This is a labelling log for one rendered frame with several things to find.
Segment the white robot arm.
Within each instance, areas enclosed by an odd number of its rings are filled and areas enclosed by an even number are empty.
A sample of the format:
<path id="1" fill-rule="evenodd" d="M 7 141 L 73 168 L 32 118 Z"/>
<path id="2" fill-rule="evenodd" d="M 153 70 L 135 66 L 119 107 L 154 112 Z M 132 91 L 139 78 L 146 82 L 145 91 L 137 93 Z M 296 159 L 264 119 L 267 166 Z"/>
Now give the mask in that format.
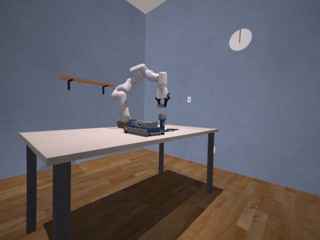
<path id="1" fill-rule="evenodd" d="M 117 88 L 113 91 L 111 95 L 114 101 L 118 101 L 121 122 L 127 122 L 129 120 L 132 120 L 132 118 L 130 117 L 129 109 L 128 109 L 126 93 L 130 91 L 130 89 L 134 84 L 140 82 L 143 79 L 138 70 L 149 81 L 158 82 L 157 87 L 167 88 L 166 72 L 160 72 L 159 74 L 154 73 L 153 71 L 148 70 L 145 64 L 139 64 L 137 66 L 132 67 L 129 70 L 129 72 L 133 76 L 133 78 L 129 78 L 126 80 L 124 84 L 117 86 Z"/>

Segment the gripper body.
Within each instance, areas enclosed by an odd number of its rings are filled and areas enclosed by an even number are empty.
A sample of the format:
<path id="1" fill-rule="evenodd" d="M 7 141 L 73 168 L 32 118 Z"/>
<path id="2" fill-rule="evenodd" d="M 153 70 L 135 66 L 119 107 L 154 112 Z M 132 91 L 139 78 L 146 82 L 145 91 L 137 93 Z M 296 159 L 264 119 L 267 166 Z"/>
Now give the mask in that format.
<path id="1" fill-rule="evenodd" d="M 167 99 L 168 95 L 168 88 L 167 87 L 158 87 L 157 88 L 157 94 L 156 94 L 156 98 L 157 99 Z"/>

